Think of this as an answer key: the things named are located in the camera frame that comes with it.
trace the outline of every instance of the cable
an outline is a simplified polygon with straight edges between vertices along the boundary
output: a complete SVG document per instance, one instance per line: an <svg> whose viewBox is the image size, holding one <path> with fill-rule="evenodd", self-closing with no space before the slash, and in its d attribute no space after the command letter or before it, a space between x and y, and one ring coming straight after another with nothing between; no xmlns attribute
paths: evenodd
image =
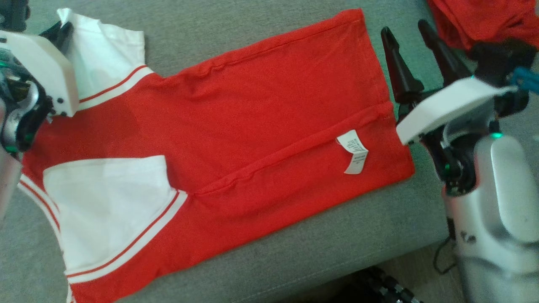
<svg viewBox="0 0 539 303"><path fill-rule="evenodd" d="M445 241L443 241L440 246L436 249L436 253L434 253L434 260L432 262L432 265L434 266L434 269L440 274L440 275L444 275L444 274L447 274L451 269L453 269L453 267L455 267L457 264L456 263L453 263L452 265L450 265L448 268L444 269L444 270L441 270L440 267L438 266L438 257L440 256L440 251L444 248L444 246L446 246L449 241L451 241L451 237L447 237L447 239L445 239Z"/></svg>

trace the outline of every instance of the red cloth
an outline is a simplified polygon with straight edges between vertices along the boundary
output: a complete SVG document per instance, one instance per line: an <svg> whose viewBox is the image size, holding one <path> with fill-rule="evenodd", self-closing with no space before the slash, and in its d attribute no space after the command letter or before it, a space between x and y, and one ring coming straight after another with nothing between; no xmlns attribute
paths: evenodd
<svg viewBox="0 0 539 303"><path fill-rule="evenodd" d="M440 37L469 50L479 42L518 38L539 47L535 0L428 0Z"/></svg>
<svg viewBox="0 0 539 303"><path fill-rule="evenodd" d="M358 175L344 173L352 155L336 142L351 129L369 150ZM68 274L78 303L113 302L414 172L361 10L172 77L147 75L73 118L55 117L25 155L24 175L44 190L43 171L62 163L154 155L165 156L186 201L119 267ZM96 271L106 272L72 281Z"/></svg>

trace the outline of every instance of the gray fabric surface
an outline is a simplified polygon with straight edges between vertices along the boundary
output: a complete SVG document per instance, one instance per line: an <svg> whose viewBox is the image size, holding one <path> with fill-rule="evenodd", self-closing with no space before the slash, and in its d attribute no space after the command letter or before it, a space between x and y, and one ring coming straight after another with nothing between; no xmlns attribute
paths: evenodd
<svg viewBox="0 0 539 303"><path fill-rule="evenodd" d="M143 30L148 66L164 76L341 10L362 7L386 77L379 39L385 25L426 88L441 84L434 58L417 31L417 20L430 18L422 0L33 0L31 6L31 33L56 22L55 9L65 6L105 23ZM529 154L537 148L537 142L529 140L539 133L533 119L536 110L513 118L520 124L526 120L528 127L534 123L533 128L509 131L528 139L524 146ZM444 238L441 185L423 148L415 145L412 151L417 167L412 179L160 278L121 301L272 302ZM0 230L0 257L0 302L65 301L66 280L56 239L45 216L19 192Z"/></svg>

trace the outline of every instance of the blue part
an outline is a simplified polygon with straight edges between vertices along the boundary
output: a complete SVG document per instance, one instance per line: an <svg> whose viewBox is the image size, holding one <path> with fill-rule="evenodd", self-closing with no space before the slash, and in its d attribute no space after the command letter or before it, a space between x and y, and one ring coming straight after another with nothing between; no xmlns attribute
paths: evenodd
<svg viewBox="0 0 539 303"><path fill-rule="evenodd" d="M513 71L511 84L516 85L524 91L531 91L539 94L539 74L533 73L527 68L517 67Z"/></svg>

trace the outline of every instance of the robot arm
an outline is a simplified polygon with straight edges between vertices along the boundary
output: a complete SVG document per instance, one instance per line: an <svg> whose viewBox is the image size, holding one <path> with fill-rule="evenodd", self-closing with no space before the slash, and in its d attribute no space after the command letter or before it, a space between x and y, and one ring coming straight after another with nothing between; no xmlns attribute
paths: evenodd
<svg viewBox="0 0 539 303"><path fill-rule="evenodd" d="M23 153L47 117L73 116L78 93L73 66L61 53L72 26L40 36L26 28L27 1L0 1L0 226L20 178Z"/></svg>
<svg viewBox="0 0 539 303"><path fill-rule="evenodd" d="M425 21L425 44L444 88L423 92L388 28L382 40L403 144L420 141L441 180L450 237L468 302L539 302L539 189L523 149L498 119L539 92L529 68L537 49L518 40L479 44L474 75Z"/></svg>

